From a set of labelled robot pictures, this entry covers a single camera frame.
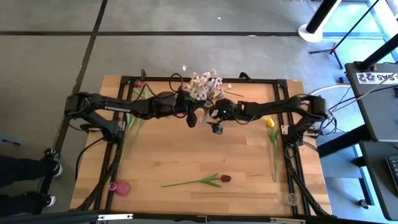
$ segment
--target black stand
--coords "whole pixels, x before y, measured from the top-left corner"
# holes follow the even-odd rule
[[[343,69],[343,65],[340,62],[340,59],[337,56],[336,49],[340,44],[349,36],[349,34],[355,29],[356,26],[365,18],[365,16],[373,9],[373,7],[379,2],[380,0],[376,0],[376,2],[373,3],[373,5],[363,14],[363,16],[359,19],[358,22],[355,23],[355,25],[348,31],[348,33],[336,44],[333,44],[333,47],[331,49],[326,49],[326,50],[317,50],[310,52],[310,54],[317,54],[317,53],[329,53],[330,55],[333,54],[337,60],[338,65],[340,66],[340,69]]]
[[[374,71],[377,68],[375,64],[384,58],[387,54],[391,53],[398,47],[398,34],[393,36],[389,41],[383,44],[379,49],[377,49],[373,54],[371,54],[363,62],[354,62],[356,68],[362,72]]]

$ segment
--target pink glass vase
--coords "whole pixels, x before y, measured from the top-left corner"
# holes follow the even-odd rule
[[[127,181],[111,182],[109,190],[113,191],[118,196],[126,196],[130,193],[131,186]]]

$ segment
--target sticker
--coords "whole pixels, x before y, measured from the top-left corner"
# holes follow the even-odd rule
[[[391,73],[364,72],[357,73],[356,78],[358,79],[359,84],[379,84],[389,75],[391,75]],[[393,76],[389,77],[388,80],[383,84],[398,84],[398,74],[394,74]]]

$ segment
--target wooden tabletop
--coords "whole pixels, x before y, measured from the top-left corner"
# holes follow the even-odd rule
[[[100,94],[117,97],[120,79],[120,76],[105,76]],[[169,90],[168,82],[148,84],[154,93]],[[288,80],[288,90],[290,96],[303,93],[302,82]],[[244,96],[226,94],[233,101],[265,103],[275,100],[270,84],[234,83],[231,91]],[[111,111],[98,113],[106,119],[111,119],[113,115]],[[203,111],[198,110],[196,114],[200,120]],[[279,127],[276,114],[266,117],[271,117],[275,126]],[[295,122],[299,119],[300,116],[294,114]],[[129,213],[292,216],[291,206],[284,200],[289,190],[282,143],[279,140],[277,179],[274,182],[274,150],[263,119],[244,126],[235,121],[223,122],[222,135],[213,134],[210,125],[199,122],[196,127],[189,128],[185,118],[151,119],[145,121],[129,155],[137,126],[138,123],[129,131],[124,142],[117,177],[117,180],[130,183],[131,193],[125,197],[115,195],[112,210]],[[100,137],[101,133],[90,133],[87,145]],[[315,145],[312,138],[305,137],[305,141]],[[105,147],[105,142],[99,142],[84,153],[70,208],[79,206],[98,182]],[[302,146],[300,155],[306,186],[323,209],[331,213],[318,153]],[[230,175],[232,181],[224,183],[216,180],[222,188],[201,183],[160,187],[201,179],[216,172]],[[104,207],[108,189],[104,189],[101,208]]]

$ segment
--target person's leg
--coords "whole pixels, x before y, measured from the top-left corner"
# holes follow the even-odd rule
[[[35,180],[46,174],[58,177],[61,173],[60,156],[53,149],[46,149],[39,161],[0,156],[0,188],[15,181]]]
[[[0,217],[16,215],[23,212],[30,213],[38,208],[51,207],[54,203],[54,196],[48,196],[37,192],[27,192],[15,197],[0,195]]]

